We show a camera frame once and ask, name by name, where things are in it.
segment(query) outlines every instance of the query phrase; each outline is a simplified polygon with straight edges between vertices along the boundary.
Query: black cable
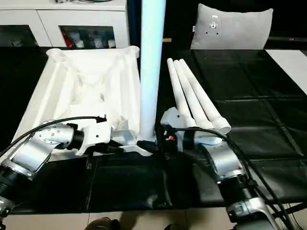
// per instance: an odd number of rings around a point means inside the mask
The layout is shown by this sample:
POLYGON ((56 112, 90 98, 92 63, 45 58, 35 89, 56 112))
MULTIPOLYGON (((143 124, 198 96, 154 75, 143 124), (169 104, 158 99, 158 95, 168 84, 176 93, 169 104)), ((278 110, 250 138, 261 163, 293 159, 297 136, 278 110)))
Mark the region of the black cable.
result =
MULTIPOLYGON (((275 208, 274 204, 263 194, 258 186, 255 187, 255 190, 259 194, 259 196, 264 200, 264 202, 270 206, 270 208, 275 212, 278 213, 279 211, 275 208)), ((283 216, 279 215, 278 218, 285 224, 286 220, 283 216)))
MULTIPOLYGON (((286 212, 288 213, 288 215, 290 215, 294 212, 298 212, 298 211, 303 210, 305 208, 307 208, 307 202, 303 202, 301 204, 289 207, 289 208, 286 209, 286 212)), ((279 214, 280 214, 280 212, 274 213, 274 217, 278 216, 279 214)))
POLYGON ((294 219, 295 224, 296 224, 301 230, 304 230, 304 229, 299 225, 299 223, 296 221, 296 218, 295 218, 295 216, 294 216, 294 213, 292 213, 292 217, 293 217, 293 219, 294 219))
POLYGON ((249 171, 248 166, 251 167, 251 169, 255 172, 255 174, 259 177, 259 179, 261 180, 261 182, 263 183, 263 185, 266 187, 266 189, 268 190, 268 192, 270 193, 270 195, 272 196, 273 200, 277 203, 278 207, 280 208, 283 216, 285 217, 285 225, 289 230, 294 230, 294 226, 292 225, 292 222, 289 218, 289 215, 287 214, 287 212, 285 211, 282 203, 280 202, 280 200, 278 199, 278 197, 276 196, 275 192, 271 189, 271 187, 269 186, 269 184, 265 181, 265 179, 263 178, 263 176, 259 173, 258 169, 255 167, 255 165, 245 156, 244 152, 241 150, 241 148, 235 143, 233 142, 229 137, 219 133, 218 131, 215 130, 211 130, 211 129, 204 129, 204 128, 198 128, 198 127, 190 127, 190 128, 170 128, 170 131, 202 131, 202 132, 207 132, 207 133, 211 133, 211 134, 215 134, 217 137, 227 141, 230 145, 232 145, 233 147, 235 147, 238 152, 236 153, 238 155, 238 157, 240 159, 242 159, 242 163, 245 167, 245 170, 248 174, 248 177, 250 179, 252 179, 252 174, 249 171))
POLYGON ((79 119, 96 119, 96 120, 100 120, 100 119, 103 119, 103 118, 101 118, 99 116, 75 116, 75 117, 68 117, 68 118, 64 118, 64 119, 59 119, 59 120, 51 121, 51 122, 48 122, 46 124, 40 125, 38 127, 35 127, 33 129, 29 130, 28 132, 22 134, 20 137, 18 137, 8 147, 6 147, 4 150, 2 150, 0 152, 0 157, 3 156, 10 148, 12 148, 14 145, 16 145, 23 138, 25 138, 28 135, 31 135, 32 133, 34 133, 34 132, 36 132, 36 131, 44 128, 44 127, 47 127, 47 126, 50 126, 50 125, 54 125, 54 124, 57 124, 57 123, 60 123, 60 122, 64 122, 64 121, 79 120, 79 119))

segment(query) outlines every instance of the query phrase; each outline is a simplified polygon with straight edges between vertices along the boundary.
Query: white pole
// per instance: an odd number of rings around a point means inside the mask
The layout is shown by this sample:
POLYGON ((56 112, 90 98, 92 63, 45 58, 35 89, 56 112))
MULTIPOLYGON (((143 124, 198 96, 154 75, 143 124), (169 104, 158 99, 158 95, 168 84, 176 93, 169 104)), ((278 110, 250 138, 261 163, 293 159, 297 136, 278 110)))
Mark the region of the white pole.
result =
POLYGON ((162 39, 166 0, 142 0, 140 137, 155 140, 162 39))
POLYGON ((188 81, 186 78, 180 63, 178 60, 174 61, 174 65, 177 71, 177 74, 179 76, 179 80, 182 86, 182 89, 184 91, 184 94, 187 98, 187 101, 189 103, 191 112, 193 114, 193 117, 196 122, 196 126, 201 127, 201 128, 213 128, 212 123, 207 119, 206 114, 204 113, 201 104, 197 100, 197 97, 188 81))
POLYGON ((172 87, 177 109, 184 116, 187 127, 194 127, 196 126, 195 120, 191 116, 186 98, 184 97, 180 81, 174 66, 174 62, 171 58, 167 59, 167 66, 172 81, 172 87))
POLYGON ((214 128, 219 130, 223 134, 228 133, 231 130, 231 126, 228 121, 220 115, 219 111, 217 111, 214 104, 212 103, 200 83, 197 81, 196 77, 194 76, 193 72, 190 70, 186 62, 181 59, 179 63, 189 83, 191 84, 199 102, 201 103, 202 108, 204 109, 208 119, 212 122, 214 128))

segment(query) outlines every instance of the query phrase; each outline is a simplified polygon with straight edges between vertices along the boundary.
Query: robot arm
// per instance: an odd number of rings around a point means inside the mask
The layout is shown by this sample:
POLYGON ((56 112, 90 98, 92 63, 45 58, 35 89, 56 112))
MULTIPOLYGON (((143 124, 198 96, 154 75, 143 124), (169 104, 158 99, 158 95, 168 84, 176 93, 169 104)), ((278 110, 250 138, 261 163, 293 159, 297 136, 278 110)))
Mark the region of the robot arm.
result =
POLYGON ((108 143, 110 137, 111 126, 108 122, 82 130, 77 130, 75 124, 57 123, 31 134, 0 165, 0 219, 20 202, 22 191, 48 162, 54 149, 77 149, 76 155, 81 156, 90 146, 108 143))
MULTIPOLYGON (((170 108, 164 113, 161 124, 172 128, 187 128, 183 116, 176 108, 170 108)), ((280 229, 226 141, 210 133, 194 130, 176 133, 170 131, 164 135, 166 148, 171 147, 171 150, 183 152, 193 160, 203 157, 208 159, 225 201, 229 219, 232 223, 237 223, 236 229, 280 229)))

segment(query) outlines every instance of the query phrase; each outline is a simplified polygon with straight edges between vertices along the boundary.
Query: glass cabinet door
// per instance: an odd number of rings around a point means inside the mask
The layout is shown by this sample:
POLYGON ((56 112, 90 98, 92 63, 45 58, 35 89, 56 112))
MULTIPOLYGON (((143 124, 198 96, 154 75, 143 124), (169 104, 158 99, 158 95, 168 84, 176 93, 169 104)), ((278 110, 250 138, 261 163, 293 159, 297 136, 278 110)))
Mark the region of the glass cabinet door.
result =
POLYGON ((0 46, 37 46, 28 25, 0 25, 0 46))
POLYGON ((86 49, 116 48, 112 26, 59 26, 67 47, 86 49))
POLYGON ((0 11, 0 46, 51 46, 35 10, 0 11))
POLYGON ((125 48, 130 44, 126 11, 37 12, 54 47, 125 48))

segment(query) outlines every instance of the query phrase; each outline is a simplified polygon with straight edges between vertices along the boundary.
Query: red object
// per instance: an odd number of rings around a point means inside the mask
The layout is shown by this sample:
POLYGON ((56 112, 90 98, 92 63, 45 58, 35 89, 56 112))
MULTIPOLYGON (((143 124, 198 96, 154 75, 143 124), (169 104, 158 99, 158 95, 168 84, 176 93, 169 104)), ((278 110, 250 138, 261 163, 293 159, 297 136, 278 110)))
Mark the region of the red object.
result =
POLYGON ((64 38, 64 40, 65 40, 66 46, 67 46, 68 48, 72 48, 73 43, 72 43, 72 41, 70 40, 70 38, 66 35, 66 33, 65 33, 64 30, 62 30, 62 35, 63 35, 63 38, 64 38))

